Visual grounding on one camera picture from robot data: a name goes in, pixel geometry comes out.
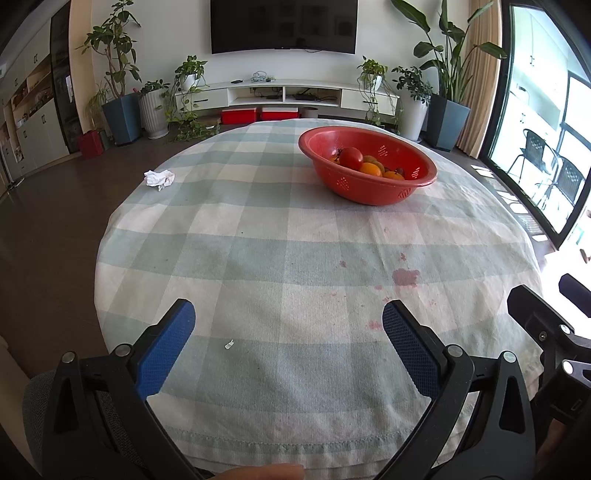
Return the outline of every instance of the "small container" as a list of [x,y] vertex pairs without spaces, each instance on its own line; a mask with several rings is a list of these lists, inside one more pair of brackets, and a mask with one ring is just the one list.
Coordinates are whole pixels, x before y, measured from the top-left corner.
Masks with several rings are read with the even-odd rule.
[[226,108],[222,110],[223,125],[252,124],[256,122],[256,107]]

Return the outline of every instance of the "wall-mounted tv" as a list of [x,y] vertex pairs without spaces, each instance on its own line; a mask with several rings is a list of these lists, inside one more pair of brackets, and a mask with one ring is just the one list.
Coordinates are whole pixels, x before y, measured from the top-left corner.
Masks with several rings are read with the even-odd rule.
[[302,48],[355,53],[358,0],[211,0],[212,53]]

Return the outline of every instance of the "black chair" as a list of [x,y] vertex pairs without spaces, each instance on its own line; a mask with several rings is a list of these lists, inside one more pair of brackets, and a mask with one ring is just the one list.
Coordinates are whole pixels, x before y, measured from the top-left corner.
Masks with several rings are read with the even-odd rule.
[[541,206],[542,210],[545,208],[546,202],[548,201],[548,198],[550,198],[550,193],[554,187],[556,187],[558,191],[562,193],[562,195],[564,195],[564,197],[574,207],[581,184],[585,181],[583,174],[568,158],[560,155],[560,159],[563,163],[558,175],[556,176],[556,179],[550,185],[548,185],[544,196],[538,202],[539,205],[542,200],[544,201],[544,204]]
[[[552,147],[550,147],[546,141],[535,133],[533,130],[529,128],[524,128],[523,134],[525,135],[525,148],[520,148],[521,154],[517,155],[517,158],[513,161],[507,173],[511,175],[511,170],[517,163],[520,157],[523,157],[523,162],[521,164],[521,172],[519,172],[519,179],[517,183],[521,182],[521,177],[523,175],[523,167],[525,166],[525,161],[527,160],[530,162],[534,167],[540,170],[542,173],[546,173],[548,175],[556,174],[556,169],[558,167],[558,155],[554,151]],[[552,172],[548,171],[546,168],[546,164],[544,162],[544,150],[548,148],[552,152],[553,159],[551,163]]]

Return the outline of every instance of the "screw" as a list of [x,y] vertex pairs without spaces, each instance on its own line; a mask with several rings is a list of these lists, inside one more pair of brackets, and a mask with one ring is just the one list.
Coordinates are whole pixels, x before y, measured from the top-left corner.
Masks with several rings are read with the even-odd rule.
[[568,375],[572,375],[573,374],[573,366],[572,366],[572,364],[569,361],[563,360],[563,362],[562,362],[562,368],[563,368],[563,370]]
[[457,345],[450,345],[447,347],[447,353],[449,353],[451,356],[459,358],[463,355],[464,350],[462,350],[461,347],[458,347]]
[[131,351],[131,347],[127,343],[122,343],[115,347],[115,355],[117,356],[128,356]]
[[508,361],[510,364],[514,363],[517,360],[517,357],[513,352],[504,352],[503,358]]
[[70,364],[76,358],[76,354],[74,352],[66,352],[61,356],[61,361],[65,364]]

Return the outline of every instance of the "gray plant pot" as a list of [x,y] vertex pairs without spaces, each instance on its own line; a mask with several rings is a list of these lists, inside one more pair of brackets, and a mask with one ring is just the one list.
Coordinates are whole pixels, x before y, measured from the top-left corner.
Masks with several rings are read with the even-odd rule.
[[138,95],[130,93],[103,105],[105,118],[117,146],[134,142],[142,136]]
[[467,106],[439,95],[432,95],[425,140],[432,147],[451,151],[456,145],[469,113],[470,109]]

